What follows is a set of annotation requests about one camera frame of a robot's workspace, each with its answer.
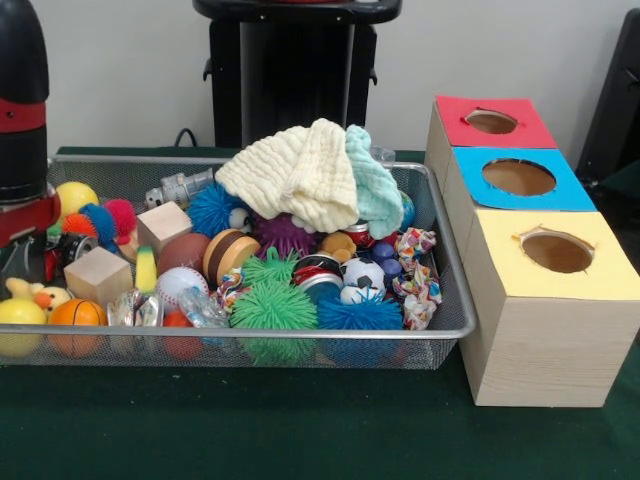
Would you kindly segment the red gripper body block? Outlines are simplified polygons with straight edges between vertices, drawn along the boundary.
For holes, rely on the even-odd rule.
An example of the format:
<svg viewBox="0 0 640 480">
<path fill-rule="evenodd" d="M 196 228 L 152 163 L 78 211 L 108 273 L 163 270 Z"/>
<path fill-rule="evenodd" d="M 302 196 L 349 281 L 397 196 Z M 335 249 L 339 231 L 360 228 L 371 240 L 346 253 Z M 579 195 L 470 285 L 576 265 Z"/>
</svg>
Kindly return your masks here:
<svg viewBox="0 0 640 480">
<path fill-rule="evenodd" d="M 28 235 L 45 233 L 54 225 L 61 213 L 61 202 L 57 192 L 1 211 L 1 247 Z"/>
</svg>

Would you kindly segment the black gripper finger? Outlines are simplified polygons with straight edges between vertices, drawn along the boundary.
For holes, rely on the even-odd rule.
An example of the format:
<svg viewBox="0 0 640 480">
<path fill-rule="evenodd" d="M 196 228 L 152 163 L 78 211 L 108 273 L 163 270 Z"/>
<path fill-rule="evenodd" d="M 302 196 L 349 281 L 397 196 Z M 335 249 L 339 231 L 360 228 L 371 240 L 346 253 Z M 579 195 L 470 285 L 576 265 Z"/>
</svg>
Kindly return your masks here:
<svg viewBox="0 0 640 480">
<path fill-rule="evenodd" d="M 47 235 L 41 233 L 30 236 L 24 249 L 24 267 L 29 282 L 46 280 L 46 246 Z"/>
</svg>

